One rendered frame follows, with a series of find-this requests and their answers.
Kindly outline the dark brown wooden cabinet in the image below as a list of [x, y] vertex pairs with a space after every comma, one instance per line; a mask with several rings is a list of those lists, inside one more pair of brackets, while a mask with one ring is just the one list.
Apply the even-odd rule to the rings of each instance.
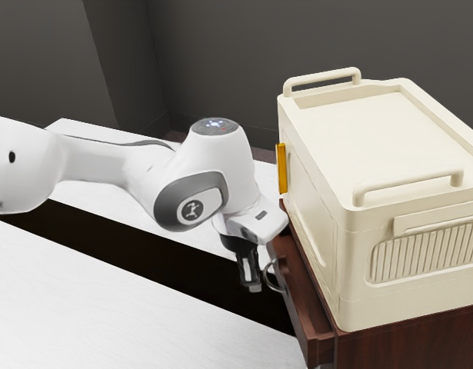
[[303, 239], [292, 218], [268, 246], [268, 266], [308, 369], [473, 369], [473, 224], [375, 245], [360, 276], [374, 297], [355, 331]]

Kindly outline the cream box with lid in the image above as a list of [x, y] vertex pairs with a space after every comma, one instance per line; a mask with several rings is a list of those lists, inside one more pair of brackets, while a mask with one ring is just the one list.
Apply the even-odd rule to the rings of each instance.
[[347, 332], [473, 305], [473, 130], [407, 78], [342, 68], [278, 96], [283, 202]]

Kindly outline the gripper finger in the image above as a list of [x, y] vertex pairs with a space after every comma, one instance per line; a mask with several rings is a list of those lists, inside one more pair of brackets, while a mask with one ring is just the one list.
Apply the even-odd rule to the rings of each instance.
[[249, 282], [249, 291], [258, 293], [261, 291], [260, 267], [258, 263], [258, 252], [256, 248], [252, 248], [248, 254], [248, 264], [250, 267], [251, 281]]
[[252, 283], [251, 267], [246, 257], [237, 255], [237, 263], [239, 269], [240, 282], [242, 285], [249, 287]]

